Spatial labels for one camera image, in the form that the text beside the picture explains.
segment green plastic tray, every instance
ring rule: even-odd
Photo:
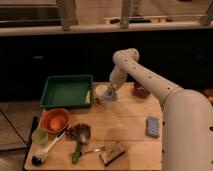
[[[92,75],[50,76],[43,90],[40,107],[90,108],[92,104]]]

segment orange bowl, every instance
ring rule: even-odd
[[[70,113],[64,108],[46,111],[41,119],[41,127],[50,134],[61,132],[69,124]]]

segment wooden table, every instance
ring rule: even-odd
[[[101,146],[109,147],[120,141],[126,153],[105,167],[99,153],[82,156],[77,164],[71,163],[68,153],[75,149],[75,141],[64,136],[48,153],[45,163],[39,167],[31,164],[33,153],[40,145],[32,143],[26,170],[160,170],[162,152],[162,111],[158,100],[150,95],[143,99],[133,94],[133,83],[125,83],[118,90],[118,100],[113,104],[94,102],[91,109],[70,110],[70,126],[86,123],[91,126],[91,141],[82,150]],[[146,119],[160,119],[160,137],[148,137]]]

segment dish brush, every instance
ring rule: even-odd
[[[45,161],[45,159],[47,158],[47,153],[55,145],[55,143],[58,142],[58,140],[60,140],[63,137],[66,128],[61,133],[59,133],[46,148],[44,149],[40,148],[35,152],[35,154],[32,157],[32,164],[34,166],[39,166]]]

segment sponge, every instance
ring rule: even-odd
[[[146,120],[146,134],[152,137],[159,137],[159,119],[149,116]]]

